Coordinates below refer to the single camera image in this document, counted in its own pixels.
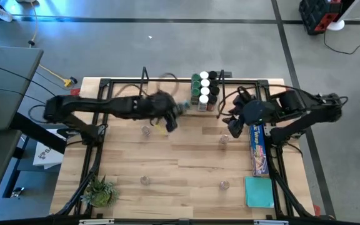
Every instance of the white jar lid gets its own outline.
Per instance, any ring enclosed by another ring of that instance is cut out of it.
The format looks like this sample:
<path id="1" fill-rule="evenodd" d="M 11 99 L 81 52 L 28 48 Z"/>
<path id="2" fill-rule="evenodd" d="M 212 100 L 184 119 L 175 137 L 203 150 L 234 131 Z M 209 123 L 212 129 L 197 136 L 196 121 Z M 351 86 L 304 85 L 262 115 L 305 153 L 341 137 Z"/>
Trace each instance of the white jar lid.
<path id="1" fill-rule="evenodd" d="M 200 103 L 208 103 L 208 97 L 206 96 L 206 95 L 201 95 L 200 97 L 199 97 L 199 102 Z"/>
<path id="2" fill-rule="evenodd" d="M 202 71 L 199 76 L 201 77 L 201 79 L 207 79 L 209 74 L 206 71 Z"/>
<path id="3" fill-rule="evenodd" d="M 209 87 L 209 84 L 210 84 L 210 82 L 209 82 L 208 79 L 203 79 L 203 80 L 201 81 L 201 86 L 202 86 L 202 87 Z"/>
<path id="4" fill-rule="evenodd" d="M 201 94 L 207 96 L 209 94 L 209 88 L 207 87 L 201 88 Z"/>

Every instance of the green jar lid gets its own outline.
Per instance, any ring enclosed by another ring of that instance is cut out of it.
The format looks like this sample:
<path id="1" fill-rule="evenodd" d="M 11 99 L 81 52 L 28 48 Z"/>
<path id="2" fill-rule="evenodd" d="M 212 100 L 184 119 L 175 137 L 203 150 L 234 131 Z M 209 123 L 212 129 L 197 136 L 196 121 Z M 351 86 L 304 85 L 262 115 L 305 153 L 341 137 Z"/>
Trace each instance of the green jar lid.
<path id="1" fill-rule="evenodd" d="M 191 90 L 192 96 L 199 96 L 200 93 L 201 93 L 201 92 L 200 92 L 199 88 L 193 88 L 193 89 Z"/>
<path id="2" fill-rule="evenodd" d="M 191 80 L 193 81 L 199 81 L 201 79 L 201 77 L 199 76 L 199 74 L 193 74 L 191 76 Z"/>
<path id="3" fill-rule="evenodd" d="M 201 82 L 200 81 L 193 81 L 192 82 L 192 88 L 200 88 Z"/>

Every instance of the black desk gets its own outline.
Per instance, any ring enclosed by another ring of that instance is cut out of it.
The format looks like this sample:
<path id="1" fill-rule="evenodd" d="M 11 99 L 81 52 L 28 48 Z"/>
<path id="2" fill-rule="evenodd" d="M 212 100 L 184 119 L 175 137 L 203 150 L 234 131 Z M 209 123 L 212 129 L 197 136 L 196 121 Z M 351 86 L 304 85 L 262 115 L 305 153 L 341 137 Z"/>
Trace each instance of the black desk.
<path id="1" fill-rule="evenodd" d="M 0 47 L 0 68 L 32 79 L 42 55 L 43 51 L 40 49 Z M 1 89 L 24 94 L 29 85 L 30 82 L 22 77 L 0 70 Z M 0 90 L 0 182 L 21 133 L 60 153 L 64 153 L 66 146 L 65 141 L 17 112 L 23 99 L 21 94 Z"/>

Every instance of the teal book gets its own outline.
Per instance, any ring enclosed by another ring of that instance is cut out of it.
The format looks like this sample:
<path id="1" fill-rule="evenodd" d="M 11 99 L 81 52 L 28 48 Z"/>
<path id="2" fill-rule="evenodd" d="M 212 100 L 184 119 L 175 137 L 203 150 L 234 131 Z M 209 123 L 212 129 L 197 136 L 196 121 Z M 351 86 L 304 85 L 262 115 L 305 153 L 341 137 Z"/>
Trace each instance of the teal book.
<path id="1" fill-rule="evenodd" d="M 245 199 L 248 207 L 274 208 L 270 178 L 245 177 Z"/>

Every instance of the blue box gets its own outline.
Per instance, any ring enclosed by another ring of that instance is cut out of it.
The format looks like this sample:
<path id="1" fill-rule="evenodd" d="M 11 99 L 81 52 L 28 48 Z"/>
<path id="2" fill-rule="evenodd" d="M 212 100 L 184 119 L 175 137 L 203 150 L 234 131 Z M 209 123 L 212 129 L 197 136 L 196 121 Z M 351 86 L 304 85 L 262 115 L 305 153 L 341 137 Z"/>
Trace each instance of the blue box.
<path id="1" fill-rule="evenodd" d="M 263 140 L 263 125 L 250 126 L 249 133 L 251 135 L 252 175 L 259 178 L 268 178 L 269 169 Z"/>

